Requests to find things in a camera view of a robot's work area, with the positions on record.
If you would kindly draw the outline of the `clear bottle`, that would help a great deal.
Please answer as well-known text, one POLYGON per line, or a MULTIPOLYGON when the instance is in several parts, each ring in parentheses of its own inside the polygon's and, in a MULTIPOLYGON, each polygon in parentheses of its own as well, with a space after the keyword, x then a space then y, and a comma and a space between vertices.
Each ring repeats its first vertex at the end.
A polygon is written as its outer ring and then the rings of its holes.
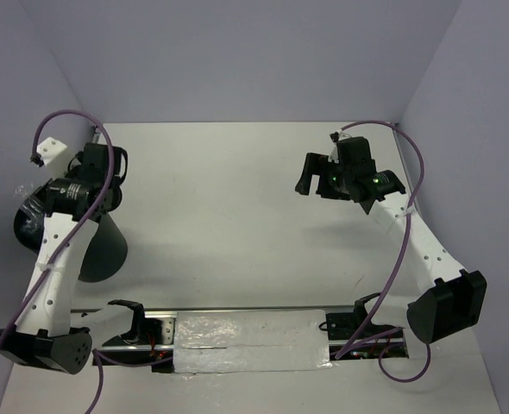
POLYGON ((45 215, 48 183, 43 185, 20 185, 15 196, 21 199, 18 211, 26 217, 39 219, 45 215))

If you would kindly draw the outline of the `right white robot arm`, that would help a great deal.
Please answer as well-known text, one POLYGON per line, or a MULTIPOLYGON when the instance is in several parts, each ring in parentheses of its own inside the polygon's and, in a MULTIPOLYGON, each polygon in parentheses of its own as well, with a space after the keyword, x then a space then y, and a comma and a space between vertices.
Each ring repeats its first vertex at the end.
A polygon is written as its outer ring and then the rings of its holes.
POLYGON ((399 257, 380 292, 355 302, 354 339, 372 337, 383 326, 409 329, 432 344, 475 326, 487 281, 449 254, 412 202, 412 195, 390 171, 378 171, 367 149, 337 146, 331 155, 308 153, 295 191, 350 201, 378 223, 400 246, 399 257))

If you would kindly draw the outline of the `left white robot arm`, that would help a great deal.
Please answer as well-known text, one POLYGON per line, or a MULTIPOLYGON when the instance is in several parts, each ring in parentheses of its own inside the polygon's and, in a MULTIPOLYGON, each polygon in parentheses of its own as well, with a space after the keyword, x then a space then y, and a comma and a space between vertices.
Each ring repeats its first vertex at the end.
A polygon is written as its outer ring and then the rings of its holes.
POLYGON ((37 254, 27 289, 33 297, 9 329, 0 329, 0 354, 21 366, 76 374, 108 340, 134 344, 148 331, 143 305, 124 299, 71 318, 76 284, 110 278, 127 258, 128 244, 110 213, 123 199, 128 154, 88 143, 72 155, 53 138, 38 150, 52 177, 14 220, 17 240, 37 254))

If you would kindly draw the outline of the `black cylindrical bin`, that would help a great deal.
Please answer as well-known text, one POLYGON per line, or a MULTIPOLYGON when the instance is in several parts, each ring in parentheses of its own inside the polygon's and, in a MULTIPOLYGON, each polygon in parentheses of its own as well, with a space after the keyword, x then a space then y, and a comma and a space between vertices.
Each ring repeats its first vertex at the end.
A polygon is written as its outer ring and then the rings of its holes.
MULTIPOLYGON (((16 239, 35 254, 40 252, 44 216, 34 219, 17 211, 14 218, 16 239)), ((128 243, 123 233, 109 214, 104 215, 86 250, 79 280, 97 283, 110 278, 123 266, 127 255, 128 243)))

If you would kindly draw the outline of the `silver taped cover plate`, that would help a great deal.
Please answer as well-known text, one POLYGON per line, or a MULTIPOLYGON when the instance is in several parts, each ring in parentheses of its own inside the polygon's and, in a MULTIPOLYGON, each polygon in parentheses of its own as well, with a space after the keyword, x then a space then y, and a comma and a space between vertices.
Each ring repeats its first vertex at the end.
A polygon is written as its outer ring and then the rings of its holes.
POLYGON ((297 372, 332 367, 322 310, 181 312, 177 373, 297 372))

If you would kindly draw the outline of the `metal base rail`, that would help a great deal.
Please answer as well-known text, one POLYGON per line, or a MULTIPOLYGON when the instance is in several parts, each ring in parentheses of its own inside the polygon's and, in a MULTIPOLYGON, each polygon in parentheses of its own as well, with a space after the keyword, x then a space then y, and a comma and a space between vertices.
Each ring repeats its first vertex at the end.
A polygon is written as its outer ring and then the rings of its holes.
MULTIPOLYGON (((179 311, 171 314, 148 315, 141 325, 140 336, 136 340, 115 337, 101 348, 100 361, 109 367, 147 367, 155 373, 177 373, 173 367, 174 335, 176 319, 181 312, 215 313, 270 310, 195 310, 179 311)), ((321 310, 325 319, 318 325, 328 336, 330 362, 337 359, 338 351, 344 346, 361 324, 365 312, 359 307, 335 310, 321 310)))

